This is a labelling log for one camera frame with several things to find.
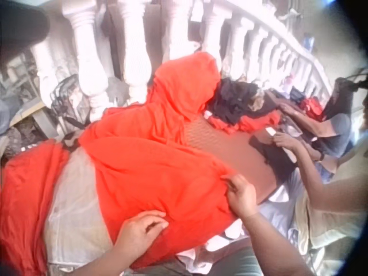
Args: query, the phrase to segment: red cloth pile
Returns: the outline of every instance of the red cloth pile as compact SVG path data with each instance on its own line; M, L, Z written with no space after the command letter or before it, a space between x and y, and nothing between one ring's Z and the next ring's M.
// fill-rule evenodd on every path
M166 62L145 105L107 110L79 139L96 167L99 204L113 242L124 220L144 210L167 213L169 227L134 267L203 244L235 219L220 179L232 170L188 147L183 132L219 80L207 53ZM22 275L46 270L42 228L66 159L61 146L48 141L5 168L0 242Z
M272 127L280 123L280 113L274 110L268 113L266 116L256 119L249 118L248 116L242 116L240 121L236 125L230 125L221 119L210 116L208 122L217 129L222 129L228 134L232 134L236 131L244 131L253 133L266 127Z
M323 107L321 106L318 98L305 98L300 103L300 108L305 111L305 114L316 121L324 121Z

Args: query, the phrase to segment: white fabric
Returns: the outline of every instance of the white fabric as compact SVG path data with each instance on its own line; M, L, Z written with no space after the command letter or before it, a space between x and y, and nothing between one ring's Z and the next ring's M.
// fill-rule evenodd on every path
M99 209L94 165L83 148L70 155L45 222L49 263L83 266L112 247Z
M298 170L284 186L291 200L282 203L266 201L261 204L260 212L280 233L291 237L293 204L302 186ZM226 229L224 236L215 236L205 246L181 252L178 256L191 273L207 274L215 261L233 252L232 248L239 240L248 240L244 231L241 221L237 220ZM45 222L44 240L49 263L58 265L82 266L112 247L98 205L94 166L83 148L71 154L57 181Z

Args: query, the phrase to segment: brown table surface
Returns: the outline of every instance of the brown table surface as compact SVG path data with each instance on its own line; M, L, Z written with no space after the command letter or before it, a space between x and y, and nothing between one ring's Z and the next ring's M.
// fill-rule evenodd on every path
M249 145L252 135L245 132L227 134L214 129L203 117L186 126L190 146L209 152L243 174L256 188L257 202L264 201L276 188L277 180L266 159ZM253 134L265 144L272 138L265 129Z

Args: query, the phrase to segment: pile of clothes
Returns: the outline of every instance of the pile of clothes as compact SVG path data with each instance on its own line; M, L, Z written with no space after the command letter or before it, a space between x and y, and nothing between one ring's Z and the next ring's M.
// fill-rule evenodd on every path
M207 104L205 117L217 129L231 134L238 130L252 133L278 125L276 104L254 83L225 78Z

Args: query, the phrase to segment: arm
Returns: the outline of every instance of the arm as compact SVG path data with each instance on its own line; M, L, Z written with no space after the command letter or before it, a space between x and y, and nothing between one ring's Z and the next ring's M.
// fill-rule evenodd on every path
M295 154L301 179L313 208L330 212L368 210L368 187L364 176L324 185L306 148L298 140L284 133L277 133L274 142Z
M336 133L335 129L333 128L331 120L318 122L285 104L281 104L280 108L284 113L289 115L299 126L305 128L316 137L331 137L339 134Z
M296 248L258 213L254 186L241 175L229 180L229 205L247 228L264 275L313 275Z
M114 247L100 258L73 271L72 276L120 275L141 257L168 226L160 211L147 211L123 223Z

